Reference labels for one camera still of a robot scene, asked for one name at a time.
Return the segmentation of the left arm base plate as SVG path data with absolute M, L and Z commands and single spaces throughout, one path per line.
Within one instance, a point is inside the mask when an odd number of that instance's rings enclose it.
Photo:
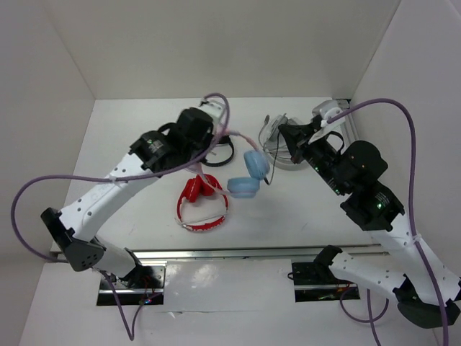
M 136 283 L 129 284 L 111 274 L 111 284 L 119 297 L 122 306 L 159 306 L 164 304 L 164 285 L 166 281 L 166 262 L 150 261 L 145 266 L 150 267 L 151 273 L 144 275 Z

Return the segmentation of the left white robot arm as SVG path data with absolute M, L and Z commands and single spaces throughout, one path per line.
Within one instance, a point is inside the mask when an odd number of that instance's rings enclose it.
M 41 219 L 76 272 L 101 270 L 116 276 L 127 288 L 139 285 L 152 272 L 134 253 L 98 236 L 105 222 L 127 201 L 205 151 L 223 116 L 223 108 L 210 102 L 181 111 L 174 123 L 143 133 L 121 162 L 70 205 L 47 208 Z

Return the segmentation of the pink blue cat-ear headphones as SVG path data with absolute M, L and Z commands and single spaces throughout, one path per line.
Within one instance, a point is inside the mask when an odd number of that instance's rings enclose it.
M 205 176 L 202 171 L 201 164 L 193 164 L 191 167 L 192 172 L 198 174 L 203 182 L 209 186 L 216 193 L 226 195 L 232 198 L 254 198 L 260 189 L 261 181 L 267 178 L 270 171 L 269 162 L 265 154 L 258 148 L 256 142 L 235 130 L 227 130 L 227 136 L 238 136 L 243 138 L 252 149 L 246 151 L 243 159 L 248 171 L 247 177 L 234 177 L 228 180 L 227 188 L 215 187 L 212 185 L 210 179 Z

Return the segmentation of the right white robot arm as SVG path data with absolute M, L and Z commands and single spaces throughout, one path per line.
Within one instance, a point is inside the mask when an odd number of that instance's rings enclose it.
M 326 138 L 312 141 L 315 126 L 280 125 L 292 161 L 307 161 L 337 194 L 346 196 L 341 209 L 370 234 L 402 266 L 402 271 L 375 267 L 328 245 L 315 259 L 318 280 L 334 278 L 356 283 L 397 304 L 399 312 L 424 329 L 442 326 L 440 305 L 448 325 L 460 315 L 460 277 L 446 267 L 420 235 L 411 232 L 409 217 L 395 194 L 379 182 L 388 168 L 378 149 L 355 141 L 337 151 Z

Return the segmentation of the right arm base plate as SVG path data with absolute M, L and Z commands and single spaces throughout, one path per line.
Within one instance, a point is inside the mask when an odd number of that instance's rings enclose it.
M 329 271 L 314 262 L 293 262 L 287 278 L 293 282 L 295 301 L 338 301 L 360 299 L 355 283 L 335 278 Z

